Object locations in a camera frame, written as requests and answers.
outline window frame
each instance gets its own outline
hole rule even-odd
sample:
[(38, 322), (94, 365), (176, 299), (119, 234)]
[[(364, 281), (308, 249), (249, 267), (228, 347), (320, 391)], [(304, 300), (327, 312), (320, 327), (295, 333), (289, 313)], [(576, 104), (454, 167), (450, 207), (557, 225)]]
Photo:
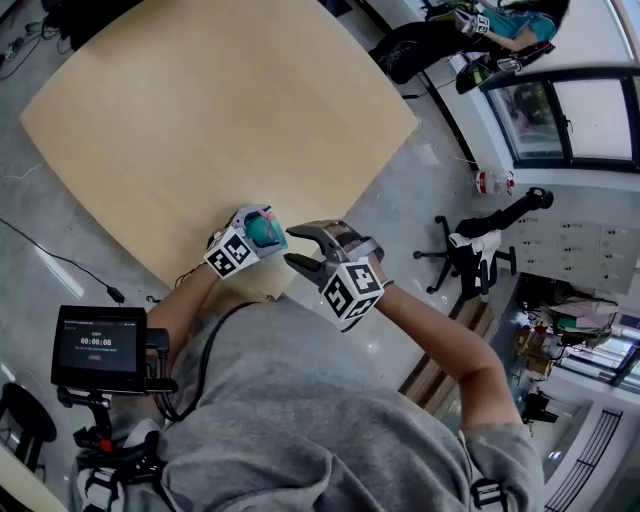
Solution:
[[(480, 91), (484, 93), (498, 121), (502, 135), (511, 153), (514, 169), (580, 169), (640, 173), (640, 101), (638, 100), (638, 90), (636, 89), (634, 78), (640, 79), (640, 66), (583, 66), (520, 75), (507, 74), (496, 76), (482, 84)], [(570, 120), (564, 115), (554, 84), (591, 80), (618, 80), (620, 82), (625, 107), (627, 109), (627, 120), (629, 122), (630, 160), (585, 158), (576, 157), (573, 154), (569, 135)], [(558, 138), (563, 153), (562, 157), (520, 158), (516, 149), (513, 147), (511, 137), (498, 113), (497, 107), (489, 94), (491, 91), (504, 87), (528, 83), (539, 83), (542, 85), (558, 131)]]
[(630, 393), (640, 394), (640, 388), (636, 389), (625, 382), (625, 379), (631, 374), (631, 372), (633, 372), (634, 368), (638, 364), (640, 364), (640, 340), (637, 340), (629, 336), (624, 336), (624, 335), (616, 336), (616, 338), (632, 344), (632, 348), (625, 355), (623, 360), (620, 362), (620, 365), (616, 369), (607, 368), (604, 365), (593, 362), (589, 359), (576, 357), (572, 354), (568, 355), (567, 358), (574, 361), (578, 361), (580, 362), (580, 364), (584, 364), (600, 370), (598, 375), (597, 376), (589, 375), (575, 368), (565, 366), (562, 364), (562, 360), (558, 361), (559, 366), (567, 371), (577, 373), (579, 375), (582, 375), (584, 377), (587, 377), (593, 380), (597, 380), (599, 382), (604, 382), (609, 386), (616, 387), (616, 388), (619, 387), (621, 389), (629, 391)]

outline person sitting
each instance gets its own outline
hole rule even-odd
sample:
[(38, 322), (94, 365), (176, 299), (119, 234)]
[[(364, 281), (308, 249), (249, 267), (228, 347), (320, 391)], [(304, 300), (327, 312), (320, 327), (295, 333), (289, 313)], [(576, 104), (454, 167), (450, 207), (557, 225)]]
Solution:
[(464, 2), (438, 6), (432, 8), (437, 14), (428, 13), (427, 21), (393, 30), (369, 55), (394, 82), (404, 84), (441, 58), (459, 52), (500, 48), (519, 52), (550, 41), (567, 14), (569, 1), (517, 1), (493, 7), (489, 0), (479, 0), (485, 7), (481, 14)]

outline black and white marker cube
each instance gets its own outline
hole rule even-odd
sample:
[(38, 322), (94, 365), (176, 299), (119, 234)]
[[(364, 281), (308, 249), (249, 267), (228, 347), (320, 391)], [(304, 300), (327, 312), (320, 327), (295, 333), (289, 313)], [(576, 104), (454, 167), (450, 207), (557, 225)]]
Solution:
[(211, 242), (204, 260), (222, 279), (227, 279), (243, 268), (250, 267), (259, 258), (244, 243), (238, 232), (229, 227)]
[(342, 263), (322, 290), (323, 303), (343, 322), (364, 316), (384, 295), (369, 260)]

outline white cabinet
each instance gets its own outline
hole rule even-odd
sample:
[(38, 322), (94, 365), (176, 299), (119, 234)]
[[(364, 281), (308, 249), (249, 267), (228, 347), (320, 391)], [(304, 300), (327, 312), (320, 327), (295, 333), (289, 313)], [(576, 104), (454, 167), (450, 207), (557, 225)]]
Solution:
[(509, 246), (515, 248), (521, 272), (627, 293), (640, 252), (640, 230), (530, 214), (503, 232), (502, 249)]

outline gray floor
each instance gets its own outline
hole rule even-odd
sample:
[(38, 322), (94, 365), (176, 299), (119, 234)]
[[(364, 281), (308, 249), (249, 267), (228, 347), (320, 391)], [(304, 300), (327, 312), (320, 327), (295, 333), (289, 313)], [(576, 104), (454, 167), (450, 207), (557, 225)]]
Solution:
[[(42, 16), (38, 1), (25, 4), (13, 20), (13, 28), (11, 18), (0, 27), (0, 48), (5, 48), (27, 22)], [(380, 37), (358, 10), (340, 21), (365, 47)], [(148, 307), (147, 295), (163, 297), (168, 290), (77, 203), (43, 162), (18, 122), (29, 100), (67, 57), (58, 54), (55, 40), (42, 42), (14, 76), (0, 81), (0, 216), (50, 251), (74, 258), (117, 286), (128, 305)], [(404, 90), (424, 91), (418, 82)], [(462, 152), (432, 100), (425, 96), (412, 101), (411, 107), (421, 120), (420, 129), (364, 192), (347, 220), (385, 246), (385, 269), (390, 276), (446, 313), (459, 295), (457, 280), (449, 279), (440, 293), (427, 295), (424, 290), (434, 282), (441, 263), (414, 261), (411, 255), (416, 249), (443, 248), (440, 228), (433, 224), (436, 214), (449, 216), (452, 223), (467, 214), (465, 203), (472, 193), (470, 171), (458, 160), (463, 158)], [(24, 179), (16, 179), (27, 172)], [(317, 300), (313, 287), (302, 279), (294, 281), (288, 294), (308, 307), (314, 307)], [(64, 501), (65, 480), (76, 453), (72, 432), (88, 424), (90, 416), (80, 408), (64, 409), (49, 383), (55, 321), (61, 304), (113, 305), (104, 288), (89, 276), (43, 258), (33, 246), (0, 225), (0, 378), (15, 378), (53, 417), (58, 439), (45, 446), (42, 459), (48, 468), (48, 487)], [(422, 355), (413, 342), (377, 313), (368, 315), (350, 339), (372, 359), (392, 387), (402, 383)]]

